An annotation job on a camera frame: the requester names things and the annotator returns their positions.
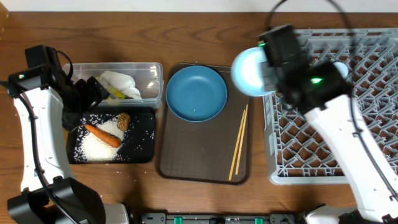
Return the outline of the yellow green snack wrapper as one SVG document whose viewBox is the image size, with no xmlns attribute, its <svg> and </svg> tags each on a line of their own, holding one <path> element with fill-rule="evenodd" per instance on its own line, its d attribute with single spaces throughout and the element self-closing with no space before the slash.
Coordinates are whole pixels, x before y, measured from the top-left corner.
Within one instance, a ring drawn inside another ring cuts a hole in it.
<svg viewBox="0 0 398 224">
<path fill-rule="evenodd" d="M 109 100 L 121 100 L 126 99 L 127 96 L 122 94 L 120 91 L 109 85 L 109 83 L 101 76 L 95 77 L 101 85 L 109 92 L 108 99 Z"/>
</svg>

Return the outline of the brown textured food piece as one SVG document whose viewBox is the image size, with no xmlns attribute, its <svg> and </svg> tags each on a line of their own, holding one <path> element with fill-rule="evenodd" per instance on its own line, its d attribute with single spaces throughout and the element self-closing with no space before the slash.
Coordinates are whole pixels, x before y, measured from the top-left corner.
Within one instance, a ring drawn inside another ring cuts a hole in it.
<svg viewBox="0 0 398 224">
<path fill-rule="evenodd" d="M 119 130 L 126 132 L 129 128 L 130 122 L 131 122 L 131 117 L 127 113 L 121 113 L 118 115 L 116 127 Z"/>
</svg>

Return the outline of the orange carrot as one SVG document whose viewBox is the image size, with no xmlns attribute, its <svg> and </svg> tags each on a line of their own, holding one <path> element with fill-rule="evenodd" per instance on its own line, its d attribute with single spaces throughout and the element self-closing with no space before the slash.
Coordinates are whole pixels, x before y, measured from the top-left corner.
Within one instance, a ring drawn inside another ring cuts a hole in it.
<svg viewBox="0 0 398 224">
<path fill-rule="evenodd" d="M 97 127 L 94 127 L 94 126 L 92 126 L 90 124 L 85 124 L 84 127 L 89 132 L 94 134 L 98 139 L 103 141 L 105 144 L 107 144 L 107 145 L 109 145 L 111 147 L 114 147 L 114 148 L 118 148 L 118 147 L 121 146 L 121 141 L 118 138 L 116 138 L 116 137 L 114 137 L 114 136 L 102 131 L 101 129 L 98 129 Z"/>
</svg>

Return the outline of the white napkin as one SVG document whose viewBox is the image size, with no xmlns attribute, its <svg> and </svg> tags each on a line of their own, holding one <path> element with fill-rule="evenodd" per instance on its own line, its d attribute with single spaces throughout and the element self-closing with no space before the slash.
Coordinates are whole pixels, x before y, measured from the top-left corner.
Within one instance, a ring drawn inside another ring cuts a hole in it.
<svg viewBox="0 0 398 224">
<path fill-rule="evenodd" d="M 132 99 L 141 99 L 141 93 L 136 88 L 136 82 L 132 76 L 118 72 L 105 71 L 99 77 L 124 96 Z"/>
</svg>

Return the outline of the light blue cup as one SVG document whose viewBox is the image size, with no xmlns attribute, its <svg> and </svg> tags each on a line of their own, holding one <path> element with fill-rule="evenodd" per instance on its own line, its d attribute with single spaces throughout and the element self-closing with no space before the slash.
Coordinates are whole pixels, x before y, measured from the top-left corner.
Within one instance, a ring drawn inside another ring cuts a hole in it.
<svg viewBox="0 0 398 224">
<path fill-rule="evenodd" d="M 342 62 L 334 62 L 333 65 L 340 72 L 341 76 L 346 79 L 349 74 L 348 67 Z"/>
</svg>

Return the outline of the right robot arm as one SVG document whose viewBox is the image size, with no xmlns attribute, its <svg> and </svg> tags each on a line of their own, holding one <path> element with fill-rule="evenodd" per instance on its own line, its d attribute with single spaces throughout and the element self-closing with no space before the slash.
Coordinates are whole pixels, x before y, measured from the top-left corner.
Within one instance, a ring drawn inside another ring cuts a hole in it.
<svg viewBox="0 0 398 224">
<path fill-rule="evenodd" d="M 267 50 L 258 47 L 262 82 L 276 88 L 326 142 L 362 220 L 397 223 L 397 176 L 367 127 L 352 86 L 332 62 L 311 66 L 295 51 L 277 63 Z"/>
</svg>

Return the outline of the light blue rice bowl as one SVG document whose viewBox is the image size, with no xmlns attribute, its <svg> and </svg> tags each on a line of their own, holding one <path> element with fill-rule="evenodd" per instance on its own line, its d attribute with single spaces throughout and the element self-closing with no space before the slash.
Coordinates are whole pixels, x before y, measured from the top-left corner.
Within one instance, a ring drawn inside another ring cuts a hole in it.
<svg viewBox="0 0 398 224">
<path fill-rule="evenodd" d="M 263 47 L 242 51 L 231 67 L 231 78 L 235 87 L 247 96 L 265 96 L 276 91 L 272 73 Z"/>
</svg>

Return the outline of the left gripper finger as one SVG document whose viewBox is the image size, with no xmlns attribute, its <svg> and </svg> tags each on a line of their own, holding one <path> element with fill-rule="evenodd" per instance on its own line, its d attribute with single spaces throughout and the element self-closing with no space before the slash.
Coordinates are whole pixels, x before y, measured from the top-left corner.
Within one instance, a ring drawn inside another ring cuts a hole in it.
<svg viewBox="0 0 398 224">
<path fill-rule="evenodd" d="M 80 104 L 80 111 L 86 112 L 91 110 L 97 103 L 98 94 L 92 81 L 79 79 L 74 87 L 78 91 L 78 101 Z"/>
<path fill-rule="evenodd" d="M 87 84 L 91 88 L 93 106 L 98 106 L 110 96 L 109 91 L 95 77 L 90 77 L 87 80 Z"/>
</svg>

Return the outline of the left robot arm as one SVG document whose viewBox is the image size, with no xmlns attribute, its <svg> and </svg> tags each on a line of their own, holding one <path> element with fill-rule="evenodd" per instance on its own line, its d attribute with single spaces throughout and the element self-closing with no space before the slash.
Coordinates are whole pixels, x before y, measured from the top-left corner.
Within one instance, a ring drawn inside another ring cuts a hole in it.
<svg viewBox="0 0 398 224">
<path fill-rule="evenodd" d="M 10 217 L 17 223 L 130 223 L 124 204 L 105 204 L 75 180 L 67 157 L 63 112 L 91 106 L 101 98 L 98 85 L 88 83 L 82 95 L 70 75 L 49 63 L 14 73 L 3 85 L 20 118 L 24 148 L 21 194 L 7 201 Z"/>
</svg>

